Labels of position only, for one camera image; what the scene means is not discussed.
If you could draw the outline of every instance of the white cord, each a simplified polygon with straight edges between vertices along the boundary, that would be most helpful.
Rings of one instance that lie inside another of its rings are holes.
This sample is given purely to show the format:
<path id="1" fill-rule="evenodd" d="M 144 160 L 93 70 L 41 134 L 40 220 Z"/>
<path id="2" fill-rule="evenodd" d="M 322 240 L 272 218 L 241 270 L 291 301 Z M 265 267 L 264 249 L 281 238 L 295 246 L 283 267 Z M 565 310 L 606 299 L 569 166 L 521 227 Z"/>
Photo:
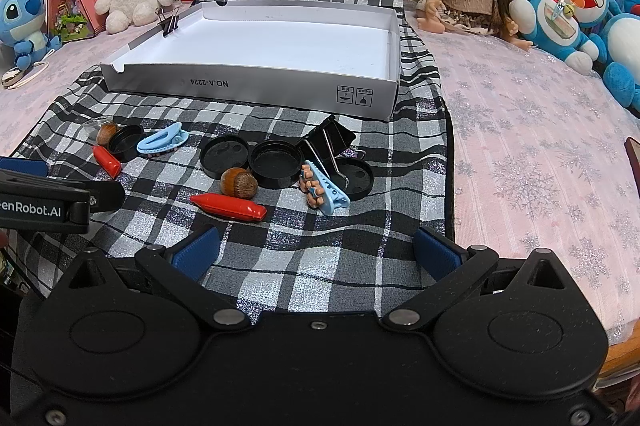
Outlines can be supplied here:
<path id="1" fill-rule="evenodd" d="M 44 55 L 44 57 L 42 58 L 41 61 L 36 61 L 33 63 L 33 66 L 36 67 L 38 65 L 44 65 L 44 67 L 42 67 L 41 69 L 38 69 L 36 72 L 34 72 L 33 74 L 30 74 L 29 76 L 27 76 L 26 78 L 21 79 L 20 81 L 18 81 L 16 84 L 11 85 L 10 87 L 7 87 L 6 89 L 8 91 L 23 87 L 24 85 L 27 85 L 27 83 L 29 83 L 31 80 L 33 80 L 38 74 L 40 74 L 42 71 L 44 71 L 44 69 L 46 69 L 49 66 L 49 62 L 45 61 L 51 54 L 53 54 L 55 52 L 55 49 L 49 49 L 49 51 L 46 53 L 46 55 Z"/>

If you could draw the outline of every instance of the doraemon plush toy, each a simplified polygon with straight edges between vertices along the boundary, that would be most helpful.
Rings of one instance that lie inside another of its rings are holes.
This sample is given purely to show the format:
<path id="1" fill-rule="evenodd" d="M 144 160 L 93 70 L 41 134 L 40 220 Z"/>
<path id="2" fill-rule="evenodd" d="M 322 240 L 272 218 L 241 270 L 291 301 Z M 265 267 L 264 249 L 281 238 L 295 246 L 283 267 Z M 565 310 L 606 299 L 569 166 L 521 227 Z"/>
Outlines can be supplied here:
<path id="1" fill-rule="evenodd" d="M 593 61 L 605 61 L 606 49 L 599 36 L 580 28 L 594 26 L 607 13 L 608 0 L 512 0 L 511 18 L 525 40 L 588 74 Z"/>
<path id="2" fill-rule="evenodd" d="M 0 0 L 0 40 L 14 48 L 15 66 L 25 71 L 51 50 L 62 47 L 40 32 L 45 18 L 44 0 Z"/>
<path id="3" fill-rule="evenodd" d="M 609 3 L 613 17 L 600 32 L 609 54 L 602 81 L 620 105 L 640 112 L 640 0 L 622 7 Z"/>

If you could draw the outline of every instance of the white cardboard box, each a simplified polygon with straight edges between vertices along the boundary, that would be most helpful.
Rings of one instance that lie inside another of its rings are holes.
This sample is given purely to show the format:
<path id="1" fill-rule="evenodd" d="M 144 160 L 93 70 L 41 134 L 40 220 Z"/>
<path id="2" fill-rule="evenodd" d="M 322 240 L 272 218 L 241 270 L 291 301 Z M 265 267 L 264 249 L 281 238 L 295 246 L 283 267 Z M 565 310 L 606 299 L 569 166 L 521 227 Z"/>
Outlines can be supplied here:
<path id="1" fill-rule="evenodd" d="M 389 121 L 398 94 L 394 10 L 335 2 L 204 2 L 100 64 L 111 91 L 294 107 Z"/>

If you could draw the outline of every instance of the hair clip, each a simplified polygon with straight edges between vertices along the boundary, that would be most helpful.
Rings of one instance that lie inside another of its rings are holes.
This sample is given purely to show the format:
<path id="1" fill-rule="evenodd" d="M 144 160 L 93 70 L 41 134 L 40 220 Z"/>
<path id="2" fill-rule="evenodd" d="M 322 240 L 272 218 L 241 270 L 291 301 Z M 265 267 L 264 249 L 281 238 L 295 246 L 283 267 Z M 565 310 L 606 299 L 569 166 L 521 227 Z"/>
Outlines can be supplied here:
<path id="1" fill-rule="evenodd" d="M 183 145 L 187 139 L 189 139 L 189 132 L 182 130 L 181 123 L 174 123 L 146 137 L 138 143 L 136 148 L 141 154 L 151 157 L 153 155 L 160 155 L 171 149 L 175 151 L 180 145 Z"/>
<path id="2" fill-rule="evenodd" d="M 320 195 L 316 195 L 316 188 L 313 186 L 309 188 L 309 192 L 314 199 L 322 197 L 322 204 L 319 206 L 320 211 L 324 213 L 324 215 L 330 217 L 334 214 L 334 210 L 336 208 L 348 208 L 351 201 L 346 194 L 332 183 L 331 180 L 311 161 L 305 161 L 305 164 L 309 165 L 309 168 L 311 168 L 311 172 L 314 175 L 312 181 L 319 181 L 320 186 L 324 188 L 324 193 Z"/>

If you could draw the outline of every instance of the pink bedsheet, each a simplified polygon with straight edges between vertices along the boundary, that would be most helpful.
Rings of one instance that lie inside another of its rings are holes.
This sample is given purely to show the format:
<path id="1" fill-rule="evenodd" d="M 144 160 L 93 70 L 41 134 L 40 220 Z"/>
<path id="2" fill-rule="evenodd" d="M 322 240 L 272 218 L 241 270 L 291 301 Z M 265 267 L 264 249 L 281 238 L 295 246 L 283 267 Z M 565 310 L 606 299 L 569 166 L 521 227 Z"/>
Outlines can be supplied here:
<path id="1" fill-rule="evenodd" d="M 414 14 L 406 16 L 414 29 Z M 640 317 L 640 198 L 624 143 L 638 120 L 599 77 L 497 38 L 417 31 L 454 129 L 456 242 L 553 249 L 606 329 Z"/>

